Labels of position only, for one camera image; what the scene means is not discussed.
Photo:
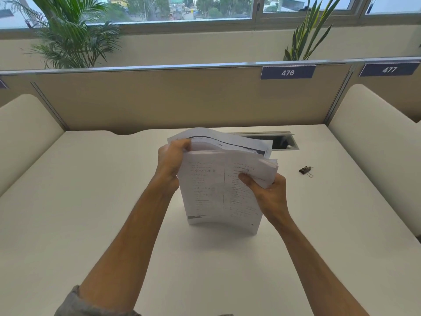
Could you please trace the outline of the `person's left hand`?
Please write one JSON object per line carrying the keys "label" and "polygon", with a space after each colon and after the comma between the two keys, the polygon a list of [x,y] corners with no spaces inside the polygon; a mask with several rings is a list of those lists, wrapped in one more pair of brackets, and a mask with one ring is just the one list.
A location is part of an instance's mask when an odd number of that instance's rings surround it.
{"label": "person's left hand", "polygon": [[182,165],[183,154],[172,154],[171,143],[162,146],[158,150],[158,162],[154,178],[159,182],[176,191],[179,188],[178,171]]}

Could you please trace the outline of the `person's right hand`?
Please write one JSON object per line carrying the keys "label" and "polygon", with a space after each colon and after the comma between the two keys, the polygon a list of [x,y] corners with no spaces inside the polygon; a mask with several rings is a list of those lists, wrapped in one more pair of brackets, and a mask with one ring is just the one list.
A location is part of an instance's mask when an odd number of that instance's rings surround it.
{"label": "person's right hand", "polygon": [[287,207],[286,178],[279,173],[274,182],[261,192],[253,192],[263,215],[276,228],[286,225],[291,216]]}

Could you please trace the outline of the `stack of printed white papers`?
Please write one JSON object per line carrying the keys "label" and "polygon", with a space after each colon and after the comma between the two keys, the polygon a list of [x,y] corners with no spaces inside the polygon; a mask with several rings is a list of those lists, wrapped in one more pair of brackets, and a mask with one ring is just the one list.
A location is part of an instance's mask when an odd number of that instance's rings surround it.
{"label": "stack of printed white papers", "polygon": [[277,160],[270,159],[272,141],[195,127],[167,142],[184,138],[192,146],[177,177],[188,223],[224,223],[256,235],[263,215],[238,175],[249,175],[264,189],[270,186],[278,170]]}

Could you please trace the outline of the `person's left forearm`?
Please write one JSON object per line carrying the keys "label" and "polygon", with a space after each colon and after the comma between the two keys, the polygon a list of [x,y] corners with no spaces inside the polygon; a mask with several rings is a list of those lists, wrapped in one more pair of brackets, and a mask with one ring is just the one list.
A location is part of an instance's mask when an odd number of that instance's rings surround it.
{"label": "person's left forearm", "polygon": [[79,297],[83,301],[113,312],[134,309],[157,236],[178,187],[177,176],[152,178],[119,233],[81,283]]}

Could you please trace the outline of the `person's right forearm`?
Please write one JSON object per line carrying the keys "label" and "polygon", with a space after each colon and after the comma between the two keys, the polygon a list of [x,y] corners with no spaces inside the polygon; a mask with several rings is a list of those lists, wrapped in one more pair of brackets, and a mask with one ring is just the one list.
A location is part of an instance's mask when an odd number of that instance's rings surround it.
{"label": "person's right forearm", "polygon": [[314,316],[369,316],[300,231],[289,212],[276,212],[271,223],[287,248]]}

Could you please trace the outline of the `beige desk partition panel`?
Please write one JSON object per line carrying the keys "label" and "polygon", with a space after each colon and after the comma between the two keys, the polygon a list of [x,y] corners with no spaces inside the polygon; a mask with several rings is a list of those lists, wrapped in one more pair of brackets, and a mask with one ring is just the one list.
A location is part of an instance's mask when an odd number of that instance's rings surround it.
{"label": "beige desk partition panel", "polygon": [[35,74],[71,131],[323,124],[350,63],[311,78],[261,79],[262,66]]}
{"label": "beige desk partition panel", "polygon": [[[410,76],[359,77],[366,63],[389,62],[420,62],[420,65]],[[353,72],[348,87],[355,84],[364,85],[413,121],[421,120],[421,56],[366,59]]]}

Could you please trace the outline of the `blue desk number label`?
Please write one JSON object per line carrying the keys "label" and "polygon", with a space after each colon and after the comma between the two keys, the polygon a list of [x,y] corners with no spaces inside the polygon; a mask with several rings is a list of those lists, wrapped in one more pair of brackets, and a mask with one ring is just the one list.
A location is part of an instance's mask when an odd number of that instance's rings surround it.
{"label": "blue desk number label", "polygon": [[359,77],[410,76],[419,65],[420,62],[366,63]]}
{"label": "blue desk number label", "polygon": [[260,79],[311,79],[316,65],[264,66]]}

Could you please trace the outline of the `white side divider panel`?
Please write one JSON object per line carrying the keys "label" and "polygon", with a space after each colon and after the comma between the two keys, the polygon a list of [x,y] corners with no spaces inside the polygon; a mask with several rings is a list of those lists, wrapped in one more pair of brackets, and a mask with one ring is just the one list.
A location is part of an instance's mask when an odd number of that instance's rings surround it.
{"label": "white side divider panel", "polygon": [[0,107],[0,197],[64,133],[33,95],[20,95]]}
{"label": "white side divider panel", "polygon": [[355,84],[328,127],[409,230],[421,236],[421,121]]}

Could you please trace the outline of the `snake plant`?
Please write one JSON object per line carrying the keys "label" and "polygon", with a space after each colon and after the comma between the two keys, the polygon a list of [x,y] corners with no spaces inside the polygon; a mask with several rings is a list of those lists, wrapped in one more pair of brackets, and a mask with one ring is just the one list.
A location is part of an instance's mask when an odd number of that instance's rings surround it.
{"label": "snake plant", "polygon": [[325,9],[320,11],[322,1],[315,0],[311,4],[311,0],[307,0],[307,5],[301,9],[301,11],[305,12],[305,17],[293,32],[291,47],[287,47],[284,51],[284,61],[308,60],[329,34],[332,24],[315,42],[319,32],[341,0],[329,0]]}

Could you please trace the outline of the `palm plant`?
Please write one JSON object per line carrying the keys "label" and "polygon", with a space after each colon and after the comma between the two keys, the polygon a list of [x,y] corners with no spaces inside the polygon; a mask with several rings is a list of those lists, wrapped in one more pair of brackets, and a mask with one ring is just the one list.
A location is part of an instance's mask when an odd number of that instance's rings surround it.
{"label": "palm plant", "polygon": [[39,54],[44,68],[94,68],[97,60],[120,49],[120,27],[105,20],[108,5],[99,0],[1,0],[5,9],[27,18],[38,41],[30,53]]}

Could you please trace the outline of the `grey sleeve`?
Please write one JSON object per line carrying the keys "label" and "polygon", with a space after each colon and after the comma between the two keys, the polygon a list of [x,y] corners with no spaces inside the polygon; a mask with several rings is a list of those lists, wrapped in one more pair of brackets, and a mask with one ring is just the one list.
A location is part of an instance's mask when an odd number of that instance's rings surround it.
{"label": "grey sleeve", "polygon": [[77,285],[68,293],[54,316],[141,316],[141,314],[134,310],[116,312],[89,304],[79,296],[79,285]]}

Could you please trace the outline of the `window frame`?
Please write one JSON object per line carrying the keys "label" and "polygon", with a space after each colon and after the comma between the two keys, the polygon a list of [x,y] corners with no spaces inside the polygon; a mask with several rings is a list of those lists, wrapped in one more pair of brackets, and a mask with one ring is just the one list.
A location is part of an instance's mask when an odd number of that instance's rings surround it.
{"label": "window frame", "polygon": [[421,25],[421,0],[96,0],[123,35],[295,29],[311,11],[324,28]]}

